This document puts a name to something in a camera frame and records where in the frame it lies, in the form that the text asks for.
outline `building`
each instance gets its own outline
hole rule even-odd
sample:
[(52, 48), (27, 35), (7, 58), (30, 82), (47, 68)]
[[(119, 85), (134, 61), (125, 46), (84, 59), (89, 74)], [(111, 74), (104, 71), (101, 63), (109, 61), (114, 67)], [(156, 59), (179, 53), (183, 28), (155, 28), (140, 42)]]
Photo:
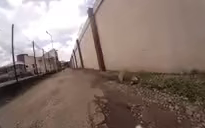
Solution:
[(28, 54), (20, 54), (17, 55), (17, 61), (23, 62), (26, 65), (27, 72), (31, 72), (33, 74), (44, 74), (51, 71), (57, 71), (59, 69), (58, 54), (55, 49), (50, 50), (41, 57), (35, 58)]

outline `grass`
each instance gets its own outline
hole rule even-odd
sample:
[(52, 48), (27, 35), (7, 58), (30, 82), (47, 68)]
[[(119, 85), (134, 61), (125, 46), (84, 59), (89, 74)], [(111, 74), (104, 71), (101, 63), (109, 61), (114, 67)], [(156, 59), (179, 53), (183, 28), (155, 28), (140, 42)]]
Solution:
[(205, 74), (139, 73), (141, 86), (186, 97), (190, 102), (205, 103)]

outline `wall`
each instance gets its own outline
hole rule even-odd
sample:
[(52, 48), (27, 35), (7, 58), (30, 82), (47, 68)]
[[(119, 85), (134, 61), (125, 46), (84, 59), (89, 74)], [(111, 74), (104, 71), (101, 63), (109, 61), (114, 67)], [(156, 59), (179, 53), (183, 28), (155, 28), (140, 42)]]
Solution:
[(80, 40), (80, 47), (85, 68), (99, 69), (90, 25), (88, 25), (86, 32)]
[(77, 67), (81, 68), (81, 61), (80, 61), (80, 57), (79, 57), (79, 50), (76, 48), (75, 50), (75, 55), (76, 55), (76, 60), (77, 60)]
[[(94, 10), (107, 70), (205, 70), (205, 0), (104, 0)], [(80, 40), (85, 67), (98, 69), (90, 26)]]

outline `dirt path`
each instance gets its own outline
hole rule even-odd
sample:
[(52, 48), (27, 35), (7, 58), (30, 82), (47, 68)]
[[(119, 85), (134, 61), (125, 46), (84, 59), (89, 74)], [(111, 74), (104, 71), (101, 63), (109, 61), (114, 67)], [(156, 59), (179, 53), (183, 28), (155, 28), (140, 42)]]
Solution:
[(89, 128), (89, 104), (94, 95), (103, 96), (91, 88), (93, 79), (72, 70), (51, 76), (0, 108), (1, 127)]
[(190, 128), (174, 112), (90, 70), (52, 75), (0, 108), (2, 128)]

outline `sky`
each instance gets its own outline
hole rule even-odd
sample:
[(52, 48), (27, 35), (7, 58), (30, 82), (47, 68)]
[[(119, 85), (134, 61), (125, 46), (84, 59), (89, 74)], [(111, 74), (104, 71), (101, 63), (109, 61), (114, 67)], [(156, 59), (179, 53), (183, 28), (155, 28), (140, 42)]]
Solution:
[(69, 60), (80, 28), (87, 19), (87, 8), (94, 0), (0, 0), (0, 66), (12, 62), (11, 25), (14, 24), (15, 55), (37, 56), (43, 48), (58, 50), (60, 60)]

